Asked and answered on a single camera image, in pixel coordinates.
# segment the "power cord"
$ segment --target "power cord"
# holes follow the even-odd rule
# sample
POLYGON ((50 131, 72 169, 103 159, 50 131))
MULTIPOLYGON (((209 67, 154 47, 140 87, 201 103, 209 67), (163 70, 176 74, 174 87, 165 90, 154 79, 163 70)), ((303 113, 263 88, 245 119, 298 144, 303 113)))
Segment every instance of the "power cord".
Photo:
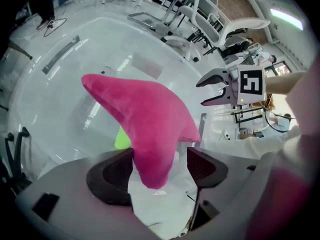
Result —
POLYGON ((277 132, 279 132, 279 133, 282 133, 282 134, 284 134, 284 133, 286 133, 286 132, 289 131, 289 130, 278 130, 278 129, 274 128, 274 127, 269 123, 269 121, 268 121, 268 119, 267 119, 266 113, 264 113, 264 118, 265 118, 267 124, 268 124, 272 129, 274 129, 275 131, 277 131, 277 132))
POLYGON ((50 20, 49 21, 49 23, 48 23, 48 25, 46 26, 46 31, 44 32, 44 34, 43 34, 43 37, 44 38, 46 38, 47 36, 49 36, 49 35, 51 35, 56 29, 58 29, 59 27, 61 27, 63 24, 65 24, 66 23, 66 21, 67 21, 67 18, 61 18, 64 14, 65 14, 65 12, 66 12, 66 8, 67 8, 67 4, 64 4, 64 10, 63 10, 63 13, 61 14, 61 16, 58 18, 58 19, 56 19, 56 20, 50 20), (62 21, 62 20, 64 20, 64 22, 62 22, 60 25, 58 25, 57 27, 55 27, 54 26, 54 24, 57 22, 57 21, 62 21))
POLYGON ((290 119, 290 120, 291 120, 291 119, 295 119, 294 117, 276 114, 276 113, 272 112, 270 109, 266 108, 264 105, 262 105, 261 102, 259 102, 259 103, 260 103, 261 107, 263 107, 266 111, 269 111, 270 113, 274 114, 274 115, 277 116, 277 117, 286 118, 286 119, 290 119))
MULTIPOLYGON (((281 117, 281 118, 285 118, 285 119, 289 119, 289 120, 295 119, 295 118, 293 118, 293 117, 276 114, 276 113, 272 112, 270 109, 266 108, 264 105, 262 105, 261 102, 259 102, 259 103, 260 103, 261 107, 263 107, 266 111, 271 112, 272 114, 274 114, 274 115, 277 116, 277 117, 281 117)), ((268 124, 272 129, 274 129, 275 131, 277 131, 277 132, 279 132, 279 133, 282 133, 282 134, 284 134, 284 133, 286 133, 286 132, 289 131, 289 130, 278 130, 278 129, 274 128, 274 127, 269 123, 269 120, 267 119, 266 113, 264 113, 264 118, 265 118, 265 121, 267 122, 267 124, 268 124)))

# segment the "window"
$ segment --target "window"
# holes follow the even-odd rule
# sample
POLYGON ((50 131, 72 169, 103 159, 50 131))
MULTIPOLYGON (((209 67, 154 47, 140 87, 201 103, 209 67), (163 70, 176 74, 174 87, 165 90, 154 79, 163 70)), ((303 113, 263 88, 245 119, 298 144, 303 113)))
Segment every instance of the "window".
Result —
POLYGON ((273 16, 278 17, 286 22, 289 22, 290 24, 294 25, 300 30, 304 30, 302 22, 297 18, 276 9, 270 9, 270 11, 273 16))
POLYGON ((291 73, 290 68, 284 62, 280 62, 265 68, 265 74, 267 78, 275 77, 275 76, 283 76, 290 73, 291 73))

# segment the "brick wall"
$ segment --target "brick wall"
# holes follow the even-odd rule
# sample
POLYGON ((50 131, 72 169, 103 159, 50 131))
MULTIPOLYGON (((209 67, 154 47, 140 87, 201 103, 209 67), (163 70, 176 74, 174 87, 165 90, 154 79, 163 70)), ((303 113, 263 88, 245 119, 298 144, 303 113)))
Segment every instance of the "brick wall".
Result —
MULTIPOLYGON (((254 9, 247 0, 218 0, 218 7, 230 20, 257 17, 254 9)), ((248 30, 243 36, 251 37, 254 42, 258 42, 261 45, 268 42, 263 29, 248 30)))

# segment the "person's arm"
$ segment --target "person's arm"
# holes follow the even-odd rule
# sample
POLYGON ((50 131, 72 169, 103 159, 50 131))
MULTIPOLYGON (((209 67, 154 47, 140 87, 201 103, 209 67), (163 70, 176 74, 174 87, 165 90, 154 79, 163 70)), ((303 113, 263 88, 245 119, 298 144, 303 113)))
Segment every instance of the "person's arm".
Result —
POLYGON ((264 59, 262 56, 259 57, 259 58, 258 58, 258 66, 260 66, 261 63, 264 62, 264 61, 265 61, 265 59, 264 59))
POLYGON ((268 94, 287 95, 304 75, 305 72, 296 72, 281 76, 267 77, 265 79, 266 92, 268 94))

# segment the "pink blurry object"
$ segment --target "pink blurry object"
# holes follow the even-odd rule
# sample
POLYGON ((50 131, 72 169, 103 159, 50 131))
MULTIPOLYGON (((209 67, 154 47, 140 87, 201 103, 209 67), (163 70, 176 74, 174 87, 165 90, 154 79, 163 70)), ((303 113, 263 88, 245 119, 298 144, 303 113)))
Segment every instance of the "pink blurry object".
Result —
POLYGON ((130 138, 143 184, 150 189, 163 187, 178 142, 201 140, 186 105, 171 90, 153 81, 99 74, 86 74, 81 80, 130 138))

